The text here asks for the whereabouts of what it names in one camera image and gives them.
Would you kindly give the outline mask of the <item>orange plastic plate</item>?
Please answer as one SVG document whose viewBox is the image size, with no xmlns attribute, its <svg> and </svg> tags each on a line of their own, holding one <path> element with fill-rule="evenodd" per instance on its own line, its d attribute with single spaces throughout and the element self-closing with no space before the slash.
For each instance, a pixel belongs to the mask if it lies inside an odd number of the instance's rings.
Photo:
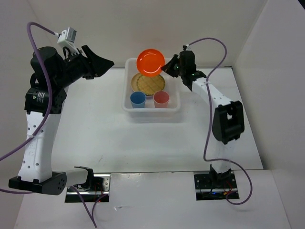
<svg viewBox="0 0 305 229">
<path fill-rule="evenodd" d="M 138 71 L 146 77 L 153 78 L 162 72 L 165 65 L 164 55 L 157 49 L 146 49 L 142 51 L 137 60 Z"/>
</svg>

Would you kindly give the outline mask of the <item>pink plastic cup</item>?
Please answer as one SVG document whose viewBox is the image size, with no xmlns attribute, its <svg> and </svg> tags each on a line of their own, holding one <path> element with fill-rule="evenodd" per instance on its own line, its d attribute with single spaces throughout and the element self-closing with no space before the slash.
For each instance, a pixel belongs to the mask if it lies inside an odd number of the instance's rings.
<svg viewBox="0 0 305 229">
<path fill-rule="evenodd" d="M 169 102 L 169 94 L 165 91 L 157 91 L 153 95 L 155 108 L 167 108 Z"/>
</svg>

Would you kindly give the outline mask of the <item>blue plastic cup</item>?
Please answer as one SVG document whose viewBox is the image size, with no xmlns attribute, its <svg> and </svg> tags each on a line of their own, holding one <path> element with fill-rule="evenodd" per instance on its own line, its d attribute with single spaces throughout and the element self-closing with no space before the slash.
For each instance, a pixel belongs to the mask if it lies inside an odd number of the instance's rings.
<svg viewBox="0 0 305 229">
<path fill-rule="evenodd" d="M 132 108 L 144 108 L 146 103 L 146 95 L 141 91 L 133 92 L 130 95 L 130 101 Z"/>
</svg>

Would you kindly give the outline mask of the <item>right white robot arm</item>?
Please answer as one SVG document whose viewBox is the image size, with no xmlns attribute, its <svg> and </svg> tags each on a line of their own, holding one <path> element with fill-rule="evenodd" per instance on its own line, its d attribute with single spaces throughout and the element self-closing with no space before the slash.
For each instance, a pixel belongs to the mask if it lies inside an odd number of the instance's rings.
<svg viewBox="0 0 305 229">
<path fill-rule="evenodd" d="M 190 91 L 199 95 L 209 105 L 212 121 L 204 153 L 207 153 L 207 148 L 211 145 L 212 157 L 204 160 L 210 163 L 211 186 L 220 187 L 231 174 L 231 160 L 236 141 L 244 132 L 243 105 L 240 101 L 226 97 L 212 85 L 207 75 L 197 70 L 195 55 L 190 50 L 175 54 L 161 69 L 171 77 L 180 77 Z"/>
</svg>

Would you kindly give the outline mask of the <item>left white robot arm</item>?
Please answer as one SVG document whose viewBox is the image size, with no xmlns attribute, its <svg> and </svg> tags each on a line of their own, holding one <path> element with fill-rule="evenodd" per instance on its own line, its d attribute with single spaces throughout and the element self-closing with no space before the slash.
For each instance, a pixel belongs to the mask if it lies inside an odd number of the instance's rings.
<svg viewBox="0 0 305 229">
<path fill-rule="evenodd" d="M 25 95 L 27 139 L 23 162 L 8 186 L 17 192 L 59 195 L 68 185 L 67 172 L 51 168 L 51 154 L 64 101 L 65 89 L 80 78 L 101 77 L 114 62 L 96 55 L 87 45 L 76 53 L 63 47 L 60 56 L 54 47 L 38 49 L 30 61 L 34 70 Z"/>
</svg>

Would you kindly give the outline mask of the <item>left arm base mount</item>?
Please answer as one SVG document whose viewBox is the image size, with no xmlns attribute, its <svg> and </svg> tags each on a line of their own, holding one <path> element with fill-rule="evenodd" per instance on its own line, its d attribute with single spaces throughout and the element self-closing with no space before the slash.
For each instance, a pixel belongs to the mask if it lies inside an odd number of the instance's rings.
<svg viewBox="0 0 305 229">
<path fill-rule="evenodd" d="M 73 185 L 79 192 L 85 203 L 109 202 L 111 176 L 107 174 L 95 174 L 90 186 Z M 67 188 L 65 203 L 81 203 L 78 193 L 71 187 Z"/>
</svg>

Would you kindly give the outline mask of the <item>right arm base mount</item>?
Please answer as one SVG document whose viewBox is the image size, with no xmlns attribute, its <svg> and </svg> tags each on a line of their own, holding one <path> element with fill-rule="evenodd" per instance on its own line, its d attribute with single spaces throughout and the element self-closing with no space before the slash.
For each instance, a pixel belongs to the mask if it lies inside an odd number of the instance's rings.
<svg viewBox="0 0 305 229">
<path fill-rule="evenodd" d="M 235 175 L 232 173 L 222 181 L 213 182 L 208 172 L 194 173 L 194 186 L 196 200 L 223 200 L 229 194 L 228 199 L 239 199 Z"/>
</svg>

